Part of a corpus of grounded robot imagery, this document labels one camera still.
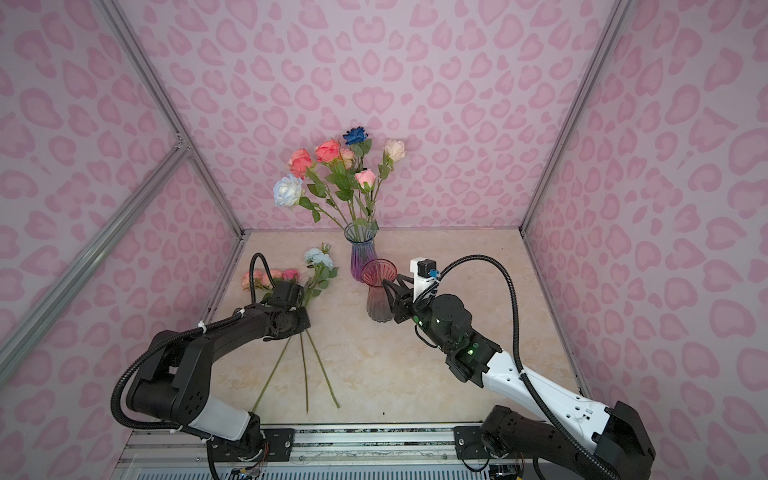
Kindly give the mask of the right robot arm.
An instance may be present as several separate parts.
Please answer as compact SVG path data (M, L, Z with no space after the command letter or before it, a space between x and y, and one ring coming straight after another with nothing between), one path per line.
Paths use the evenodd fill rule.
M656 450L633 407L591 400L517 365L511 353L473 328L457 296L441 294L418 306L416 289L425 284L404 276L384 281L395 321L412 321L460 382L502 395L532 414L495 406L479 429L490 456L546 460L584 479L650 478Z

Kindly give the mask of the red grey glass vase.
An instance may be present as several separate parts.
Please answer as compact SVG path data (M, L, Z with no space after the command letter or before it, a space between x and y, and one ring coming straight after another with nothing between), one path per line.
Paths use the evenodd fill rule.
M368 287L366 312L371 320L384 323L393 319L384 281L394 282L396 277L396 266L387 259L371 260L364 266L362 280Z

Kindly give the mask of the dark blue rose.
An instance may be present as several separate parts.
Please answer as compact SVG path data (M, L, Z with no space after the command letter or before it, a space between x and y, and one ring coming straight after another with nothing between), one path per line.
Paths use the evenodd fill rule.
M348 130L342 138L344 140L343 152L349 158L362 160L371 150L372 139L362 126Z

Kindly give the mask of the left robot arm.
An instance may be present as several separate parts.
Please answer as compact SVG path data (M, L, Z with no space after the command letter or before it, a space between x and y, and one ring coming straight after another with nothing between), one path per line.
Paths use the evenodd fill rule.
M196 436L214 462L264 460L268 443L259 417L213 396L212 369L220 358L252 341L284 340L307 330L303 297L300 285L279 281L268 299L224 320L158 333L118 379L110 399L114 419L134 430Z

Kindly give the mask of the pink rosebud stem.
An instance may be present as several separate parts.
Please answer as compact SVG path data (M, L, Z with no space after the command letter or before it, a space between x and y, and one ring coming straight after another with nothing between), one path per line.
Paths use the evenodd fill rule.
M379 188L379 178L368 169L355 174L357 187L355 190L355 205L358 207L359 214L368 223L375 222L376 198Z

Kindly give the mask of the pink red rose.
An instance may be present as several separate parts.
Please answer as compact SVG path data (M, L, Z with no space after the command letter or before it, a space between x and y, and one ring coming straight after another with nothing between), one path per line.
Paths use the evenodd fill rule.
M315 149L315 156L317 165L314 170L319 174L321 180L328 183L328 187L331 193L332 199L338 205L338 208L344 214L347 224L351 223L351 215L348 209L347 200L349 199L349 192L346 190L346 178L345 170L340 161L340 149L344 147L337 139L327 140ZM357 173L360 171L360 160L357 160ZM322 199L326 206L327 211L334 215L338 220L341 220L340 215L335 209L329 207L325 199Z
M337 226L343 228L347 224L347 220L342 211L338 208L338 205L332 199L328 183L321 180L319 174L314 170L316 165L317 162L313 160L306 149L299 149L291 155L291 158L288 161L290 171L289 179L294 185L295 192L292 197L288 197L285 200L285 204L290 207L300 205L303 208L310 210L315 222L318 222L320 217L325 215ZM324 210L316 202L310 201L304 194L304 189L307 189L317 198L325 199L329 207L335 209L340 215L341 220L338 220L329 211Z

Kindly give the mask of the white blue rose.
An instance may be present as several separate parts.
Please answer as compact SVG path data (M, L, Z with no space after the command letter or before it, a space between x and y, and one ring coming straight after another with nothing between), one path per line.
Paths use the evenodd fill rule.
M278 180L273 187L275 205L280 208L301 207L311 213L312 219L318 223L325 216L339 228L342 224L318 203L309 199L305 193L304 181L294 174L288 174Z

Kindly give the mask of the cream pink rose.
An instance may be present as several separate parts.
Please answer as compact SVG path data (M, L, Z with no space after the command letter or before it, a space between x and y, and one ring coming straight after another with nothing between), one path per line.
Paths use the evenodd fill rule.
M369 195L370 218L376 213L376 202L383 182L394 171L395 165L406 155L406 145L403 140L388 139L383 147L382 161L378 166L378 173L374 182L372 193Z

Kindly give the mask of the pink peony flower stem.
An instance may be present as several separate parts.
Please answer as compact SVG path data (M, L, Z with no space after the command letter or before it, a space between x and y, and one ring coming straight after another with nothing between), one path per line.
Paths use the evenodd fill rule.
M347 200L348 209L351 219L356 220L359 217L356 198L360 193L359 182L355 177L358 168L357 158L352 149L342 147L340 149L340 161L345 170L346 190L349 192L349 199Z

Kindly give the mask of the purple blue glass vase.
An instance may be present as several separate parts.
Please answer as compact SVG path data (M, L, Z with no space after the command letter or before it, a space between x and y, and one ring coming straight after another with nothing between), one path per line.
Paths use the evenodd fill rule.
M375 250L375 237L378 233L375 221L358 219L344 228L344 236L351 245L350 273L358 281L363 281L363 269L378 258Z

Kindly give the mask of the pale blue carnation stem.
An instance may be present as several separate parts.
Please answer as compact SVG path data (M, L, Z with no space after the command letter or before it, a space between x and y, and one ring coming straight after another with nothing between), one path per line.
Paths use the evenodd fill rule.
M302 298L302 306L306 310L309 310L309 306L312 302L328 289L330 281L338 276L339 269L331 257L331 249L332 247L330 244L322 243L319 247L312 247L304 253L305 266L309 274L309 277L304 284L304 294ZM305 331L305 335L318 363L333 405L337 409L340 409L341 404L335 394L314 338L309 330Z

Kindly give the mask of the peach peony stem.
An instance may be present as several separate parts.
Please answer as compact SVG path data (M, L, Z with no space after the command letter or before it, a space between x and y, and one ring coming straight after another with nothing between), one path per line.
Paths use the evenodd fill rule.
M273 280L280 281L286 279L286 270L280 270L280 269L268 269L268 270L262 270L262 269L256 269L253 273L246 272L242 279L241 279L241 286L243 290L248 289L251 293L255 293L257 290L264 290L267 293L270 293L273 289L271 286L271 282L269 280L269 276L272 276ZM277 370L279 369L282 360L284 358L285 352L287 347L284 346L272 368L270 371L267 379L265 380L260 393L253 405L252 412L256 413L263 398L266 395L267 390L269 389L271 383L273 382L273 379L277 373Z

